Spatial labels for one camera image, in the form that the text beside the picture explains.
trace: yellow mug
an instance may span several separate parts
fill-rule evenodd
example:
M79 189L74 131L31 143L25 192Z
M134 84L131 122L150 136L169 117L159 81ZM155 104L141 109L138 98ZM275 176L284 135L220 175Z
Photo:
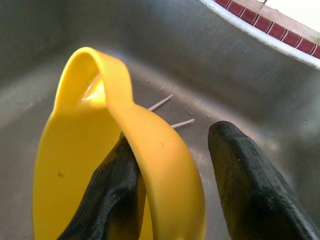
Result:
M53 240L75 214L94 170L123 132L145 183L140 240L204 240L195 162L163 119L135 104L126 66L89 47L68 60L40 140L33 180L35 240Z

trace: red tile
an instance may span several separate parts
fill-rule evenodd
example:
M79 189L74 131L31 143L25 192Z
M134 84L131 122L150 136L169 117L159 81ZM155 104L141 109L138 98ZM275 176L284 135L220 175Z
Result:
M260 29L263 32L266 32L268 31L271 24L272 21L260 15L253 26L255 26L257 29Z
M320 59L320 46L319 45L316 46L316 49L311 56L314 56L314 57Z
M302 38L301 42L296 46L296 49L299 49L300 51L306 54L310 54L311 51L314 49L315 45L315 43L310 42L305 38Z
M254 20L256 19L256 17L258 16L257 13L255 13L254 11L251 11L250 9L246 8L242 15L240 16L240 18L243 21L246 21L248 24L253 24Z
M267 34L280 40L281 37L285 34L285 32L286 32L286 29L283 26L280 26L279 24L274 23L270 28L269 32L267 32Z
M230 13L233 13L234 15L236 15L237 17L240 16L242 10L244 9L245 7L234 2L234 1L231 1L231 3L229 4L229 6L227 7L227 10L230 12Z
M288 30L286 36L282 39L282 42L290 45L291 47L296 47L300 40L300 35L294 33L293 31Z
M219 4L221 7L226 8L230 0L215 0L215 2Z

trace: sink basin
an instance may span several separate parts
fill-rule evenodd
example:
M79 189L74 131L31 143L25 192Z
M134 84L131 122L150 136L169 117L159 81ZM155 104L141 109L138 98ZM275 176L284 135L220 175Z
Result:
M229 240L209 126L253 138L320 227L320 60L211 0L5 1L0 18L0 240L31 240L35 155L63 67L90 46L123 60L137 104L177 129L201 175L206 239Z

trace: white toothpick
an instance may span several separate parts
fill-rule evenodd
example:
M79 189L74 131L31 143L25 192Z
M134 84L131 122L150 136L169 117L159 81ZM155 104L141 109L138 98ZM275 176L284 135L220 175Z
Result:
M166 101L170 100L173 97L173 94L167 96L165 99L161 100L160 102L156 103L155 105L148 108L148 110L153 111L156 108L160 107L162 104L164 104Z
M179 123L173 124L173 125L171 125L171 127L173 129L175 129L175 128L178 128L178 127L181 127L181 126L184 126L184 125L187 125L187 124L192 124L194 122L195 122L195 119L192 118L192 119L190 119L188 121L183 121L183 122L179 122Z

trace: yellow plastic cup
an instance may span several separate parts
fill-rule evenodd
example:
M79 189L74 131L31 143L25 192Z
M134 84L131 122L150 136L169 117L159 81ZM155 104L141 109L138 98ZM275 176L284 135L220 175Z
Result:
M195 162L163 119L133 101L126 66L89 47L68 60L40 140L33 181L35 240L53 240L75 214L94 170L127 138L146 187L140 240L204 240Z

